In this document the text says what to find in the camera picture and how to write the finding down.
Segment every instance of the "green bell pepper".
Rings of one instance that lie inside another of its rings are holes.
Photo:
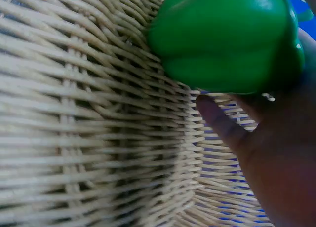
[[[148,43],[169,77],[212,92],[279,90],[304,65],[289,0],[165,0]]]

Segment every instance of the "blue surface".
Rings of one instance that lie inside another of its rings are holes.
[[[295,11],[299,14],[306,10],[308,10],[310,7],[307,3],[301,1],[301,0],[291,0]],[[310,21],[303,21],[299,23],[299,26],[310,34],[311,37],[313,37],[316,40],[316,18],[314,17]]]

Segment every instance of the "basket weave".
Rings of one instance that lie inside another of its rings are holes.
[[[272,226],[146,45],[162,1],[0,0],[1,227]]]

